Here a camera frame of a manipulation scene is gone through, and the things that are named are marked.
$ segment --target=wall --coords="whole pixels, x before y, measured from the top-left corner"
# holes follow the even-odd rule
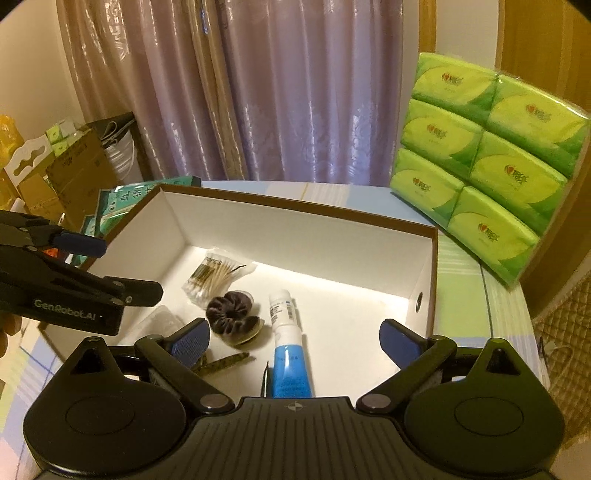
[[[26,0],[0,24],[0,114],[25,140],[64,117],[83,123],[54,0]]]
[[[498,0],[437,0],[436,52],[493,69],[498,22]]]

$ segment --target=tissue pack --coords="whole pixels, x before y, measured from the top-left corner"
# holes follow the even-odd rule
[[[447,230],[509,285],[539,240],[527,225],[472,187],[462,190]]]
[[[56,157],[59,157],[62,153],[64,153],[69,147],[67,140],[60,140],[51,145],[51,149]]]
[[[413,98],[484,125],[491,111],[497,73],[436,53],[421,53]]]
[[[61,134],[61,130],[60,130],[60,126],[59,125],[54,125],[53,127],[49,128],[46,132],[45,132],[49,143],[50,144],[54,144],[54,143],[58,143],[60,140],[63,140],[64,137]]]
[[[567,179],[525,150],[484,132],[470,183],[541,235],[560,203]]]
[[[439,107],[411,99],[402,144],[461,179],[467,179],[482,127]]]
[[[499,75],[486,128],[570,178],[589,135],[589,117],[549,93]]]
[[[445,228],[464,182],[410,150],[400,148],[390,188]]]

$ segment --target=checkered tablecloth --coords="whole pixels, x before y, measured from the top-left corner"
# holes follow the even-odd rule
[[[278,181],[204,181],[203,186],[335,205],[432,225],[387,188]],[[453,338],[462,346],[483,346],[491,336],[506,338],[545,381],[521,288],[508,291],[443,232],[439,236],[436,305],[436,334]],[[8,354],[0,359],[0,480],[30,480],[38,473],[22,437],[22,421],[60,365],[34,321],[11,338]]]

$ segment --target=purple curtain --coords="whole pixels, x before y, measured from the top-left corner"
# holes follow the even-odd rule
[[[401,0],[218,0],[250,177],[387,185]]]
[[[58,0],[85,120],[133,111],[156,178],[225,179],[184,0]]]

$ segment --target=white box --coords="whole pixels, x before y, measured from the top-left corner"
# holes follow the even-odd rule
[[[348,395],[355,403],[398,371],[379,345],[384,319],[423,336],[433,332],[437,230],[429,226],[295,200],[161,186],[107,240],[106,255],[83,268],[100,277],[159,281],[160,304],[184,323],[204,316],[181,286],[207,249],[256,262],[253,273],[230,287],[251,293],[265,320],[264,330],[241,346],[252,359],[206,377],[235,401],[259,395],[274,351],[268,295],[279,288],[294,298],[316,396]],[[117,344],[151,310],[126,308],[119,335],[106,337],[107,343]],[[55,325],[42,331],[62,357],[89,336]],[[213,334],[210,350],[213,359],[237,351]]]

